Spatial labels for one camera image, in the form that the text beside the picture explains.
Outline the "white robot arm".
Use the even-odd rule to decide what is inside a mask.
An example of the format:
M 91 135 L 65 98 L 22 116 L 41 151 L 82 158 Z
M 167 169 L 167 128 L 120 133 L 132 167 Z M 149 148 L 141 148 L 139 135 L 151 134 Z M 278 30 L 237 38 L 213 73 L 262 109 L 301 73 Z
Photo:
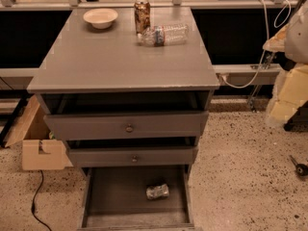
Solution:
M 266 124 L 282 127 L 308 102 L 308 8 L 303 5 L 263 48 L 282 54 L 266 109 Z

